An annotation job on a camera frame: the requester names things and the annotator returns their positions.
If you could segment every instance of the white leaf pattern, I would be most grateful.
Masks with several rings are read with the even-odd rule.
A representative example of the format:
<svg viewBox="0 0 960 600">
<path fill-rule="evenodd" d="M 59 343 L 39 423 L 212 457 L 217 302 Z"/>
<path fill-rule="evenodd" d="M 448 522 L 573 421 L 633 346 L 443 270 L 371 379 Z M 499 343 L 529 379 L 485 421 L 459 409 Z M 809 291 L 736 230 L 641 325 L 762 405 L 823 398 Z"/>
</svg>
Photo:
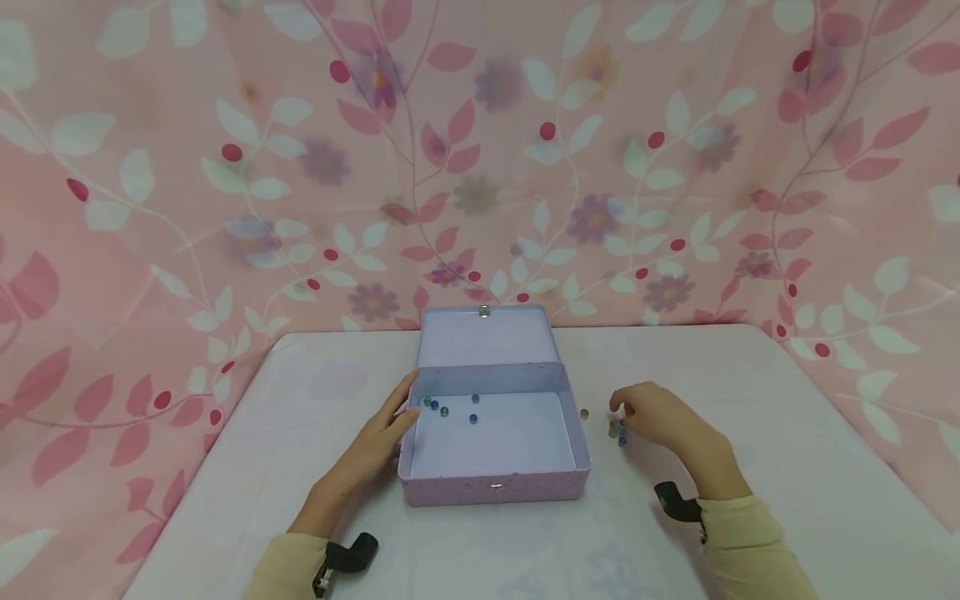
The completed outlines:
<svg viewBox="0 0 960 600">
<path fill-rule="evenodd" d="M 127 196 L 137 204 L 143 204 L 154 192 L 154 172 L 150 168 L 147 151 L 131 150 L 120 162 L 120 185 Z"/>
<path fill-rule="evenodd" d="M 102 112 L 74 112 L 54 126 L 54 148 L 69 156 L 94 153 L 103 145 L 116 122 L 116 117 Z"/>
<path fill-rule="evenodd" d="M 174 31 L 174 45 L 189 48 L 203 39 L 206 33 L 206 2 L 204 0 L 168 0 L 170 25 Z"/>
<path fill-rule="evenodd" d="M 256 132 L 256 125 L 250 117 L 223 100 L 217 100 L 217 117 L 227 133 L 237 140 L 250 146 L 256 145 L 259 141 L 260 136 Z"/>
<path fill-rule="evenodd" d="M 565 59 L 580 54 L 587 45 L 590 36 L 593 35 L 593 28 L 596 27 L 599 18 L 599 6 L 586 7 L 573 18 L 570 27 L 566 30 L 566 38 L 564 39 Z"/>
<path fill-rule="evenodd" d="M 274 27 L 296 41 L 312 41 L 320 37 L 320 23 L 306 7 L 295 2 L 271 2 L 263 11 Z"/>
<path fill-rule="evenodd" d="M 597 129 L 600 127 L 600 123 L 602 121 L 603 117 L 599 114 L 594 114 L 584 119 L 583 123 L 580 124 L 580 127 L 577 128 L 577 131 L 570 136 L 570 141 L 566 145 L 567 150 L 572 155 L 575 155 L 586 148 L 587 144 L 590 143 L 590 140 L 593 139 L 593 135 L 597 132 Z"/>
<path fill-rule="evenodd" d="M 679 5 L 667 3 L 654 5 L 627 29 L 627 39 L 637 42 L 657 39 L 667 27 L 670 27 L 678 9 Z"/>
<path fill-rule="evenodd" d="M 521 65 L 534 95 L 541 100 L 552 101 L 557 95 L 557 78 L 546 62 L 540 59 L 524 59 Z"/>
</svg>

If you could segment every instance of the hand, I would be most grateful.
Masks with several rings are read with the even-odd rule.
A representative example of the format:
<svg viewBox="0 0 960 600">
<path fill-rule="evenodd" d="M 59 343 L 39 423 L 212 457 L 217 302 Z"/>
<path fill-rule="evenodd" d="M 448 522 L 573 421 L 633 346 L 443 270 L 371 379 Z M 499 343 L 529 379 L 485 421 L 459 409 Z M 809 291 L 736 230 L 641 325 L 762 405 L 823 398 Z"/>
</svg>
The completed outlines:
<svg viewBox="0 0 960 600">
<path fill-rule="evenodd" d="M 410 395 L 418 373 L 413 370 L 400 380 L 327 476 L 356 489 L 373 480 L 396 456 L 397 444 L 420 416 L 419 407 L 397 412 Z"/>
<path fill-rule="evenodd" d="M 329 538 L 354 492 L 396 456 L 397 444 L 420 416 L 420 408 L 398 413 L 417 379 L 416 370 L 403 377 L 387 400 L 357 434 L 336 465 L 313 485 L 288 533 Z"/>
<path fill-rule="evenodd" d="M 637 383 L 613 393 L 610 409 L 616 412 L 621 406 L 628 429 L 680 457 L 701 498 L 729 500 L 753 493 L 730 441 L 673 392 L 652 381 Z"/>
<path fill-rule="evenodd" d="M 610 409 L 616 412 L 621 406 L 628 429 L 676 454 L 683 454 L 698 441 L 720 436 L 683 400 L 652 381 L 614 392 Z"/>
</svg>

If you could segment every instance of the red berry pattern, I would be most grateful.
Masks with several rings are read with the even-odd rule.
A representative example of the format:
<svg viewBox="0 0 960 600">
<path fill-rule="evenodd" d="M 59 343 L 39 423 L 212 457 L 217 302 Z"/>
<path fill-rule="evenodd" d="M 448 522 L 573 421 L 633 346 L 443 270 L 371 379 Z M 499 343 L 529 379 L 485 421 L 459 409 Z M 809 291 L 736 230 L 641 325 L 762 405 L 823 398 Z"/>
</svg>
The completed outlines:
<svg viewBox="0 0 960 600">
<path fill-rule="evenodd" d="M 553 123 L 547 121 L 543 125 L 540 125 L 540 137 L 549 141 L 553 139 L 553 136 L 557 134 L 557 126 Z"/>
<path fill-rule="evenodd" d="M 224 160 L 230 162 L 237 162 L 243 158 L 243 150 L 236 144 L 224 144 L 224 147 L 220 149 L 220 154 L 224 157 Z"/>
<path fill-rule="evenodd" d="M 338 84 L 350 81 L 350 70 L 342 60 L 335 60 L 330 64 L 330 77 Z"/>
<path fill-rule="evenodd" d="M 160 392 L 156 395 L 156 398 L 154 398 L 154 406 L 159 410 L 163 410 L 164 408 L 170 406 L 171 397 L 173 396 L 170 394 L 170 392 Z"/>
<path fill-rule="evenodd" d="M 663 145 L 664 141 L 666 141 L 666 135 L 664 135 L 663 132 L 653 132 L 650 134 L 650 137 L 647 138 L 647 146 L 656 150 Z"/>
</svg>

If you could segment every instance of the purple tin box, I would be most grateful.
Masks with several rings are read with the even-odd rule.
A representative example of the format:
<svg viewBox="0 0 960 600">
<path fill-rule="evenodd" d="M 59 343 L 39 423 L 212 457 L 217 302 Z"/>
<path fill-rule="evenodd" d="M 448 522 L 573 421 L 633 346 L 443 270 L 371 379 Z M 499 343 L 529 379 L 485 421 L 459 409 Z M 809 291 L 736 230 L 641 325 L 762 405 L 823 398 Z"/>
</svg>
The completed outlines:
<svg viewBox="0 0 960 600">
<path fill-rule="evenodd" d="M 429 309 L 417 365 L 410 402 L 421 413 L 403 437 L 397 469 L 409 504 L 583 494 L 587 441 L 541 306 Z M 425 396 L 439 407 L 425 405 Z"/>
</svg>

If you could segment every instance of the fabric backdrop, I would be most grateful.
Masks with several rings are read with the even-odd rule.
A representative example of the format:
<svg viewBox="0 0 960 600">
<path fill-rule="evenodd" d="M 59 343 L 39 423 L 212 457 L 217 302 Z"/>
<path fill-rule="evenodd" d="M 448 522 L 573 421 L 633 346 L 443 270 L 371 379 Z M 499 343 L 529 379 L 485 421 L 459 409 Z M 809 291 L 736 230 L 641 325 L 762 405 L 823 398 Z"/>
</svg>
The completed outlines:
<svg viewBox="0 0 960 600">
<path fill-rule="evenodd" d="M 960 529 L 958 12 L 5 2 L 0 597 L 119 597 L 280 336 L 427 305 L 761 326 Z"/>
</svg>

